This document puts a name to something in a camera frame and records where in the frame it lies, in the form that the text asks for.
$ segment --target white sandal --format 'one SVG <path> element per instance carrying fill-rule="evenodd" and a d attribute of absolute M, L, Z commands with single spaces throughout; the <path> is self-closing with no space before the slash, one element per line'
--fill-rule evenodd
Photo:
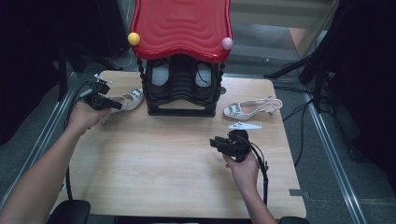
<path fill-rule="evenodd" d="M 133 110 L 143 101 L 144 95 L 143 90 L 134 88 L 128 93 L 121 96 L 108 97 L 110 100 L 121 103 L 122 107 L 120 110 L 112 108 L 111 113 L 116 113 L 122 110 Z"/>
<path fill-rule="evenodd" d="M 282 101 L 268 96 L 265 99 L 230 104 L 224 109 L 224 115 L 231 119 L 247 120 L 259 112 L 273 114 L 282 106 Z"/>

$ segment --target black cable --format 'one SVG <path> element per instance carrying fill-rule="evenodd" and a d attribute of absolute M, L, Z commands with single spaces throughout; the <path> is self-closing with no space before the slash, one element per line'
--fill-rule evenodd
<path fill-rule="evenodd" d="M 324 99 L 328 100 L 327 97 L 321 97 L 321 99 L 319 100 L 319 103 L 318 103 L 318 112 L 319 112 L 319 113 L 332 114 L 332 105 L 331 105 L 329 102 L 322 102 L 322 100 L 324 100 Z M 330 109 L 324 110 L 324 109 L 322 109 L 322 107 L 320 106 L 320 104 L 329 105 L 329 106 L 330 106 Z"/>
<path fill-rule="evenodd" d="M 305 91 L 305 90 L 301 90 L 301 89 L 297 89 L 297 88 L 293 88 L 293 87 L 274 86 L 274 89 L 282 90 L 282 91 L 297 91 L 297 92 L 302 92 L 302 93 L 310 93 L 310 94 L 313 94 L 312 91 Z"/>
<path fill-rule="evenodd" d="M 298 162 L 300 161 L 300 158 L 303 156 L 303 149 L 304 149 L 304 114 L 305 110 L 308 108 L 309 104 L 311 104 L 313 100 L 310 100 L 307 102 L 304 106 L 303 113 L 301 115 L 301 125 L 300 125 L 300 136 L 301 136 L 301 141 L 300 141 L 300 151 L 297 156 L 296 161 L 294 162 L 294 167 L 298 165 Z"/>
<path fill-rule="evenodd" d="M 66 119 L 64 120 L 64 130 L 66 130 L 67 123 L 68 123 L 68 121 L 69 121 L 69 119 L 70 119 L 70 114 L 71 114 L 71 112 L 72 112 L 72 109 L 73 109 L 74 104 L 75 104 L 77 101 L 80 100 L 80 98 L 78 98 L 77 100 L 76 100 L 76 98 L 77 98 L 79 92 L 81 91 L 81 89 L 82 89 L 84 86 L 86 86 L 87 84 L 91 84 L 92 87 L 95 86 L 95 84 L 94 84 L 93 82 L 91 82 L 91 81 L 85 81 L 84 83 L 82 83 L 82 84 L 79 86 L 78 90 L 75 92 L 75 94 L 74 94 L 73 97 L 71 98 L 71 99 L 72 99 L 72 104 L 69 106 L 69 109 L 67 110 Z"/>
<path fill-rule="evenodd" d="M 67 170 L 66 170 L 66 191 L 67 191 L 67 198 L 69 200 L 73 200 L 73 193 L 72 193 L 72 189 L 70 186 L 70 166 L 67 166 Z"/>
<path fill-rule="evenodd" d="M 201 81 L 203 81 L 204 83 L 206 83 L 208 86 L 210 86 L 210 83 L 208 83 L 206 80 L 204 80 L 203 78 L 202 78 L 202 76 L 201 76 L 201 73 L 199 72 L 199 69 L 198 69 L 198 65 L 200 64 L 200 62 L 198 62 L 198 63 L 196 63 L 195 64 L 195 66 L 194 66 L 194 73 L 195 73 L 195 75 L 197 75 L 198 74 L 198 77 L 201 79 Z M 207 64 L 207 63 L 203 63 L 204 65 L 206 65 L 208 68 L 211 68 L 211 66 L 209 65 L 209 64 Z"/>
<path fill-rule="evenodd" d="M 262 200 L 264 201 L 265 205 L 268 205 L 268 182 L 269 182 L 268 175 L 267 175 L 268 165 L 264 159 L 264 156 L 260 157 L 257 150 L 252 146 L 252 143 L 249 141 L 247 141 L 247 142 L 250 144 L 251 150 L 254 152 L 254 154 L 256 155 L 257 161 L 259 162 L 260 170 L 262 171 L 262 188 L 263 188 Z M 262 154 L 262 150 L 259 147 L 257 147 L 257 149 Z"/>
<path fill-rule="evenodd" d="M 251 145 L 253 145 L 254 147 L 256 147 L 259 151 L 260 151 L 260 153 L 262 154 L 262 150 L 256 145 L 256 144 L 254 144 L 254 143 L 252 143 L 252 142 L 249 142 Z"/>
<path fill-rule="evenodd" d="M 301 110 L 304 109 L 304 107 L 306 106 L 306 104 L 308 103 L 303 103 L 302 105 L 297 106 L 287 117 L 285 117 L 283 119 L 283 122 L 285 122 L 287 119 L 289 119 L 291 116 L 297 114 L 298 112 L 300 112 Z"/>

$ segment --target metal rail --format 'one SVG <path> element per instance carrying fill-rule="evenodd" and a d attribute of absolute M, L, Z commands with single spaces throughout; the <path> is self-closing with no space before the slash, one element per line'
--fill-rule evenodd
<path fill-rule="evenodd" d="M 7 192 L 3 196 L 2 201 L 0 202 L 0 209 L 3 207 L 4 203 L 6 202 L 7 197 L 9 196 L 9 193 L 12 191 L 12 189 L 15 187 L 17 184 L 18 180 L 21 178 L 21 176 L 35 163 L 38 158 L 40 158 L 44 152 L 47 150 L 47 146 L 49 144 L 49 141 L 52 137 L 52 134 L 57 127 L 59 120 L 61 119 L 62 114 L 67 108 L 67 105 L 69 104 L 71 97 L 72 97 L 72 92 L 74 92 L 74 89 L 76 88 L 76 82 L 78 81 L 78 77 L 76 73 L 72 73 L 71 77 L 69 78 L 69 85 L 72 87 L 67 94 L 64 96 L 62 101 L 58 102 L 51 115 L 49 116 L 49 120 L 47 121 L 46 125 L 43 128 L 43 131 L 41 134 L 38 136 L 37 141 L 35 142 L 35 145 L 33 146 L 28 158 L 26 159 L 24 165 L 22 166 L 20 172 L 18 173 L 17 177 L 15 178 L 14 182 L 9 186 Z"/>
<path fill-rule="evenodd" d="M 308 102 L 313 98 L 313 96 L 310 93 L 305 93 L 304 98 Z M 355 194 L 355 190 L 353 189 L 349 178 L 347 177 L 347 173 L 344 170 L 343 164 L 338 158 L 337 152 L 334 148 L 334 145 L 332 144 L 332 139 L 329 135 L 329 132 L 327 131 L 322 116 L 317 112 L 312 104 L 309 105 L 309 111 L 311 112 L 312 118 L 318 129 L 318 134 L 326 150 L 330 165 L 332 166 L 332 171 L 334 172 L 338 186 L 340 187 L 340 190 L 344 196 L 346 207 L 349 210 L 349 214 L 352 217 L 353 223 L 367 224 L 368 221 L 363 213 L 363 210 L 361 209 L 359 199 Z"/>

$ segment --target black chair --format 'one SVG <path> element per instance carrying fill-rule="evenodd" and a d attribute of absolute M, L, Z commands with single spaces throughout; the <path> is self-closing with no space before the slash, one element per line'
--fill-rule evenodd
<path fill-rule="evenodd" d="M 309 224 L 309 222 L 301 217 L 282 217 L 278 224 Z"/>
<path fill-rule="evenodd" d="M 60 203 L 49 217 L 47 224 L 86 224 L 91 204 L 82 200 Z"/>

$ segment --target pink ball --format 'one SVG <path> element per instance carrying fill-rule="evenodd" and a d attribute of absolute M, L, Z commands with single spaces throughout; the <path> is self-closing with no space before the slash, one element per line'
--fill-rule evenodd
<path fill-rule="evenodd" d="M 224 49 L 231 49 L 233 47 L 233 40 L 230 37 L 225 37 L 221 41 L 221 45 L 223 46 Z"/>

